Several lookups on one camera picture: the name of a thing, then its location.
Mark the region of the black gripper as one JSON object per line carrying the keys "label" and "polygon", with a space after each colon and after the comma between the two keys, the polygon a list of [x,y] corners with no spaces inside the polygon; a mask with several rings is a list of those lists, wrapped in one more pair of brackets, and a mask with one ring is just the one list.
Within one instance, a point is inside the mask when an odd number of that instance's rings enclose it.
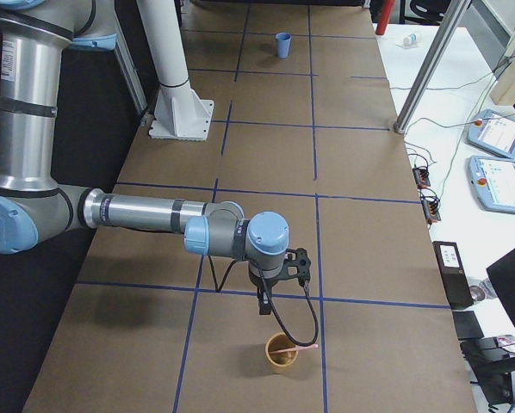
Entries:
{"label": "black gripper", "polygon": [[251,283],[257,288],[258,309],[260,315],[270,315],[274,312],[272,303],[273,287],[281,280],[278,276],[264,278],[249,273]]}

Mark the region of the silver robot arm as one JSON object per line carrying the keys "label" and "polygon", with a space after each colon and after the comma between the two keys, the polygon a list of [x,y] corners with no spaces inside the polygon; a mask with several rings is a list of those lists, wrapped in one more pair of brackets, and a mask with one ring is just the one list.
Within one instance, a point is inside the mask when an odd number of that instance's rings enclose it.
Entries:
{"label": "silver robot arm", "polygon": [[0,1],[0,254],[82,227],[176,233],[188,252],[247,262],[260,312],[273,312],[272,287],[289,276],[283,216],[246,219],[230,201],[107,194],[52,178],[62,53],[113,49],[115,18],[111,1]]}

